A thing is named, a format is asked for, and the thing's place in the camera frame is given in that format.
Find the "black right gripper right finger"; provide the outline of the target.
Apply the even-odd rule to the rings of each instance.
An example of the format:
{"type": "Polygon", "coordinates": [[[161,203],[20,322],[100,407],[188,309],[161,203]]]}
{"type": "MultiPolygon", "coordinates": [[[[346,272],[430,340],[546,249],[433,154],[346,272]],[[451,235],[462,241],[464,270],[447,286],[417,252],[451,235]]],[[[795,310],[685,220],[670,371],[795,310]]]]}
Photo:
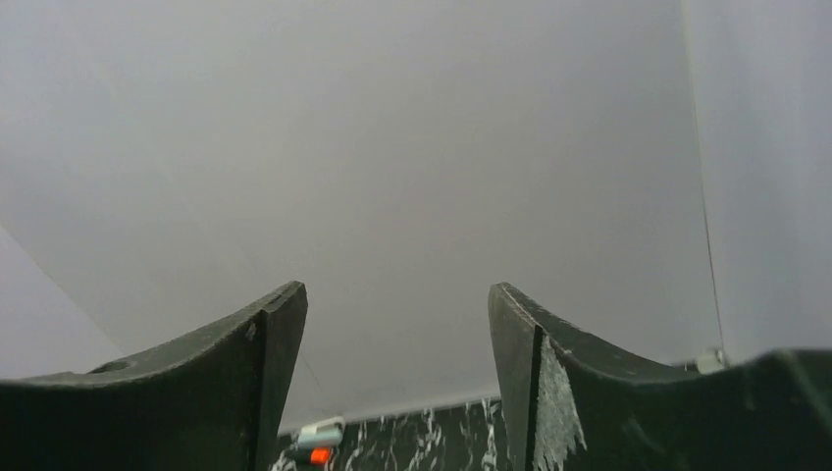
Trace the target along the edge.
{"type": "Polygon", "coordinates": [[[508,284],[488,312],[517,470],[827,470],[831,353],[777,349],[702,374],[646,359],[508,284]]]}

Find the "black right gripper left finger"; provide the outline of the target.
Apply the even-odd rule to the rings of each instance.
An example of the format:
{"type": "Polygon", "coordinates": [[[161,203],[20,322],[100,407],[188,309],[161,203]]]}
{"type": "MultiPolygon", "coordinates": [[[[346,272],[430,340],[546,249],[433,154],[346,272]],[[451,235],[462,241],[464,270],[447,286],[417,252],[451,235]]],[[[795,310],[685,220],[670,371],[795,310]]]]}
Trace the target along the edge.
{"type": "Polygon", "coordinates": [[[1,384],[5,470],[268,470],[304,332],[305,285],[87,373],[1,384]]]}

